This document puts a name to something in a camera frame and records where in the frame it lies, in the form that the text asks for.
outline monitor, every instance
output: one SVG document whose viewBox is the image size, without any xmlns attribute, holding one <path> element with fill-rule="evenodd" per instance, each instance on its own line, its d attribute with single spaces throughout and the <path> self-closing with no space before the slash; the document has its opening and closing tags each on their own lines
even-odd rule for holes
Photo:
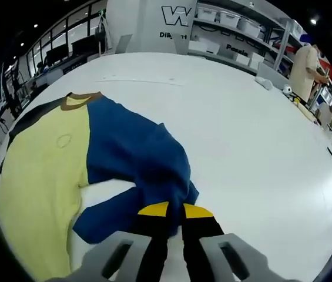
<svg viewBox="0 0 332 282">
<path fill-rule="evenodd" d="M 56 48 L 53 48 L 47 52 L 47 63 L 48 66 L 52 66 L 55 62 L 68 57 L 69 49 L 68 44 L 63 44 Z"/>
<path fill-rule="evenodd" d="M 72 43 L 73 56 L 84 55 L 86 53 L 98 53 L 99 45 L 95 35 L 82 38 Z"/>
</svg>

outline brown collar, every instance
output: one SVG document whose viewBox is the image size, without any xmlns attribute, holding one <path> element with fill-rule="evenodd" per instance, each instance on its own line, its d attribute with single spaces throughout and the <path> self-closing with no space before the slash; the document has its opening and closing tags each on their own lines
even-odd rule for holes
<svg viewBox="0 0 332 282">
<path fill-rule="evenodd" d="M 100 92 L 81 94 L 81 95 L 77 95 L 77 94 L 74 94 L 71 92 L 64 98 L 64 100 L 60 104 L 60 108 L 61 108 L 61 110 L 75 110 L 75 109 L 81 108 L 82 106 L 85 106 L 89 102 L 92 102 L 96 99 L 101 98 L 102 96 L 103 96 L 103 94 Z M 84 100 L 84 99 L 87 99 L 87 100 L 85 100 L 82 103 L 77 104 L 77 105 L 67 105 L 66 101 L 68 100 L 68 97 L 75 99 L 75 100 Z"/>
</svg>

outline blue shirt fabric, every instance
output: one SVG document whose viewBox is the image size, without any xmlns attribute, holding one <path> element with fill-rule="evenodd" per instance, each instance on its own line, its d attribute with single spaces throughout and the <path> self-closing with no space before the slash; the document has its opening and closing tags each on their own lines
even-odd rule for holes
<svg viewBox="0 0 332 282">
<path fill-rule="evenodd" d="M 89 183 L 120 179 L 136 187 L 85 209 L 73 230 L 87 243 L 96 244 L 117 230 L 127 231 L 140 209 L 170 202 L 170 235 L 175 233 L 183 203 L 194 204 L 199 194 L 190 181 L 182 145 L 164 124 L 157 125 L 107 97 L 87 106 Z"/>
</svg>

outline printed logo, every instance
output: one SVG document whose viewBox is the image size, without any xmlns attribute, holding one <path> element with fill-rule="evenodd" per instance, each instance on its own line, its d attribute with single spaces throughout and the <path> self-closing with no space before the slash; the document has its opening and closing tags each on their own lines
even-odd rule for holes
<svg viewBox="0 0 332 282">
<path fill-rule="evenodd" d="M 179 23 L 181 26 L 189 26 L 187 17 L 191 10 L 192 8 L 187 10 L 187 8 L 183 6 L 177 6 L 175 9 L 171 6 L 162 6 L 166 25 L 176 25 Z"/>
</svg>

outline white table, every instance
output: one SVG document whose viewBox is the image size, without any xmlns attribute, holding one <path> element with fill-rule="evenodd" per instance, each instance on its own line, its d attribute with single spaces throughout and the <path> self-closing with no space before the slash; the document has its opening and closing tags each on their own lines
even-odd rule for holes
<svg viewBox="0 0 332 282">
<path fill-rule="evenodd" d="M 68 92 L 97 91 L 165 123 L 189 157 L 197 204 L 214 213 L 224 232 L 265 254 L 284 278 L 309 282 L 318 275 L 332 254 L 329 142 L 277 89 L 200 58 L 126 53 L 61 77 L 25 112 Z M 82 189 L 83 208 L 130 187 L 114 180 Z M 189 281 L 181 246 L 180 235 L 170 240 L 162 281 Z M 73 268 L 89 248 L 71 232 Z"/>
</svg>

